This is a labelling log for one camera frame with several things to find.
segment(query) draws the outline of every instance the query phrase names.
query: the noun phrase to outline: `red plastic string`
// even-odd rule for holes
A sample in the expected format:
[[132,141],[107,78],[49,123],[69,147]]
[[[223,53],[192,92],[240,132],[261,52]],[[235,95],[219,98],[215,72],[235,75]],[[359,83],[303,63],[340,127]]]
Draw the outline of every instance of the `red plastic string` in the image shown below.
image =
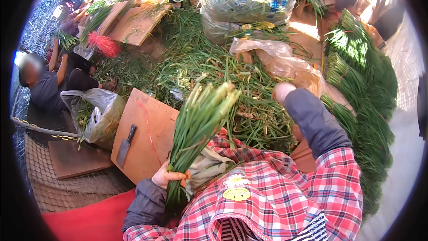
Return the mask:
[[338,85],[340,84],[340,80],[342,79],[342,77],[346,76],[346,74],[348,73],[348,69],[349,69],[349,65],[346,67],[346,72],[344,74],[342,74],[341,76],[339,76],[339,83],[337,83]]
[[147,111],[147,109],[144,107],[144,105],[141,102],[135,100],[135,103],[138,104],[139,106],[141,106],[144,109],[144,111],[146,112],[147,133],[148,133],[148,137],[150,139],[150,144],[153,147],[153,151],[156,154],[156,158],[158,159],[159,164],[162,165],[161,160],[159,159],[158,153],[156,152],[156,149],[154,148],[152,136],[150,134],[150,126],[148,125],[148,111]]
[[331,106],[331,108],[330,108],[330,110],[328,110],[328,112],[331,112],[331,110],[333,110],[333,107],[334,107],[334,104],[335,104],[336,102],[334,101],[333,102],[333,105]]
[[95,31],[88,34],[88,42],[91,46],[97,46],[108,58],[114,58],[120,52],[120,47],[113,39],[106,35],[97,35]]

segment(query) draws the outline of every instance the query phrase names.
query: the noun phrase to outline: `red twine bundle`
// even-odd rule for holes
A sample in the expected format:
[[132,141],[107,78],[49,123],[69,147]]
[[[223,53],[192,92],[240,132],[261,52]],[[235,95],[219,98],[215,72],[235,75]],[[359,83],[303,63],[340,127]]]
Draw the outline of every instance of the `red twine bundle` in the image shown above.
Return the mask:
[[120,47],[113,39],[106,35],[97,35],[95,31],[88,34],[88,42],[91,46],[96,45],[108,58],[114,58],[120,52]]

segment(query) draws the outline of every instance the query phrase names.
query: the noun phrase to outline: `red mat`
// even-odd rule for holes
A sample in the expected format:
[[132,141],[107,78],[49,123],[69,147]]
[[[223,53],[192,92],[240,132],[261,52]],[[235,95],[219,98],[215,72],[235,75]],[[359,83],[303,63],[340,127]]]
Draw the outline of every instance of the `red mat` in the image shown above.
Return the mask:
[[126,209],[135,198],[135,189],[82,208],[43,213],[46,224],[60,241],[118,241]]

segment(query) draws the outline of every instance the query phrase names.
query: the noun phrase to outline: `red plaid shirt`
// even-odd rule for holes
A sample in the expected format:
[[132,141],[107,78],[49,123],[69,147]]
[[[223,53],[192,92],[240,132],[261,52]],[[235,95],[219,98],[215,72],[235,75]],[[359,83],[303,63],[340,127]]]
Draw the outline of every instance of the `red plaid shirt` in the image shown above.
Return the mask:
[[208,143],[217,153],[238,162],[231,173],[243,173],[249,192],[235,201],[224,197],[231,173],[212,181],[195,193],[184,210],[179,226],[156,225],[128,228],[124,240],[221,240],[221,220],[241,219],[263,240],[287,240],[301,232],[322,210],[329,240],[353,240],[362,219],[360,168],[350,148],[338,148],[316,160],[316,171],[303,174],[282,152],[245,148],[234,139],[235,151],[222,129]]

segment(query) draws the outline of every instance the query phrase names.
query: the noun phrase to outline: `concrete floor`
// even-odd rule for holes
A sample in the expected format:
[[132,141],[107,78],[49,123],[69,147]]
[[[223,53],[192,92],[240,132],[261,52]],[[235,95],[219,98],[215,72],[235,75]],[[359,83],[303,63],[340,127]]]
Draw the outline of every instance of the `concrete floor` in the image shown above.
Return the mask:
[[383,51],[390,56],[399,82],[397,109],[389,122],[395,134],[395,142],[390,146],[394,163],[382,185],[381,207],[361,227],[357,241],[381,240],[387,233],[409,197],[423,154],[424,141],[419,137],[416,111],[419,75],[424,69],[422,50],[407,12]]

